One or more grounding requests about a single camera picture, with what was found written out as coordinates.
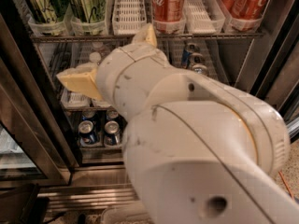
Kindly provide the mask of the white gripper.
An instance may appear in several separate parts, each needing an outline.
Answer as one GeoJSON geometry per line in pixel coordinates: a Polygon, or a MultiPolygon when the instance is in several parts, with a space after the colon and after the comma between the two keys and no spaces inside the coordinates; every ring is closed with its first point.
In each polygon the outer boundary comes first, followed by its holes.
{"type": "Polygon", "coordinates": [[[134,35],[132,43],[114,49],[99,68],[97,63],[84,63],[56,77],[69,91],[95,100],[103,96],[125,119],[131,119],[163,78],[162,70],[170,67],[166,55],[155,48],[157,37],[151,23],[134,35]]]}

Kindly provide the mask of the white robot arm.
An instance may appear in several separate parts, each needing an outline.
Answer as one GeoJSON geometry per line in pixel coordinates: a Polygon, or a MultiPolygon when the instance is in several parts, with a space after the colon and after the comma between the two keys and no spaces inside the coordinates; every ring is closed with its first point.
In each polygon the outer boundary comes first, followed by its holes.
{"type": "Polygon", "coordinates": [[[290,138],[271,105],[172,66],[147,24],[101,63],[59,73],[70,91],[104,99],[127,122],[127,174],[154,224],[298,224],[273,178],[290,138]]]}

